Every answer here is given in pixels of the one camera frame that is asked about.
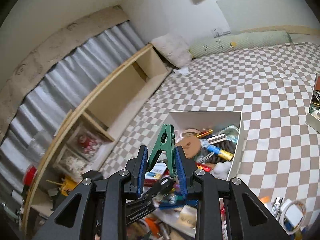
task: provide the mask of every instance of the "gold battery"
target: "gold battery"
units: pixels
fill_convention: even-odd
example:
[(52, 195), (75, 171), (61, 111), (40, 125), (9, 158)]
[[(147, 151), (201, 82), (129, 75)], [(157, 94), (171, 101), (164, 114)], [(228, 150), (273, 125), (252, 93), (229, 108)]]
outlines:
[(227, 160), (227, 161), (231, 161), (234, 154), (227, 152), (225, 150), (220, 150), (220, 153), (218, 153), (218, 156), (221, 157), (222, 159)]

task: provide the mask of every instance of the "white box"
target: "white box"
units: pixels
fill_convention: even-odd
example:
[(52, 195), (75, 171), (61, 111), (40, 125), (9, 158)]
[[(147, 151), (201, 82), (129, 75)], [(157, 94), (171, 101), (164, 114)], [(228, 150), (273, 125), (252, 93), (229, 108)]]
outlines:
[[(239, 162), (242, 156), (242, 148), (244, 143), (242, 112), (237, 111), (175, 111), (169, 112), (168, 116), (162, 124), (172, 124), (175, 130), (185, 130), (195, 128), (213, 129), (216, 133), (230, 125), (235, 125), (239, 128), (238, 143), (236, 145), (235, 155), (232, 160), (231, 169), (227, 180), (236, 176)], [(157, 132), (151, 138), (148, 144), (148, 157), (155, 145), (161, 130), (162, 124), (159, 126)]]
[[(312, 93), (312, 98), (310, 100), (309, 109), (311, 107), (312, 99), (314, 97), (314, 94), (316, 93), (316, 90), (320, 90), (320, 73), (316, 74), (316, 80), (315, 80), (315, 85), (313, 87), (313, 93)], [(306, 124), (320, 133), (320, 120), (314, 117), (312, 114), (310, 114), (309, 109), (307, 112)]]

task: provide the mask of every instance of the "checkered bedsheet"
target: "checkered bedsheet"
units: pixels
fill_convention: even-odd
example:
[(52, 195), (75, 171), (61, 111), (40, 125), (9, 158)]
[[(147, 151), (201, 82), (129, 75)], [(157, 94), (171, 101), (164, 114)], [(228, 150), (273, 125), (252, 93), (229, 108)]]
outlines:
[(245, 49), (195, 59), (186, 76), (172, 73), (130, 123), (102, 167), (125, 167), (172, 110), (243, 112), (244, 152), (238, 177), (259, 197), (306, 203), (305, 224), (320, 211), (320, 134), (306, 113), (320, 47), (311, 43)]

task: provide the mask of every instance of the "white fluffy toy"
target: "white fluffy toy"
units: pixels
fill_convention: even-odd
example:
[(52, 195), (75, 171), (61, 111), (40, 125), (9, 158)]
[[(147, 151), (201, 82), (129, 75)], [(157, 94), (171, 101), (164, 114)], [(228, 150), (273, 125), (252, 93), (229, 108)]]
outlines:
[(231, 169), (232, 162), (217, 163), (210, 173), (217, 179), (226, 180)]

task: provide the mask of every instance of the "wooden frame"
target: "wooden frame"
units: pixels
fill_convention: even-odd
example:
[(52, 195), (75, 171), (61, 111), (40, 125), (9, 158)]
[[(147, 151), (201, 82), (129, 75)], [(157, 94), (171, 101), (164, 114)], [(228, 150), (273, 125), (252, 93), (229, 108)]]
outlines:
[[(108, 75), (72, 112), (68, 113), (56, 137), (42, 157), (24, 205), (22, 231), (26, 235), (28, 216), (34, 203), (39, 182), (51, 159), (58, 154), (69, 131), (82, 116), (100, 133), (110, 139), (106, 155), (101, 158), (98, 170), (116, 145), (120, 136), (148, 98), (161, 85), (170, 71), (167, 70), (152, 44), (148, 44), (124, 61)], [(86, 110), (108, 127), (101, 127)]]
[(320, 35), (320, 30), (313, 29), (307, 26), (298, 25), (280, 25), (280, 26), (269, 26), (260, 27), (249, 30), (240, 31), (240, 33), (252, 33), (252, 32), (269, 32), (269, 31), (286, 31), (287, 33), (293, 34), (309, 34), (309, 35)]

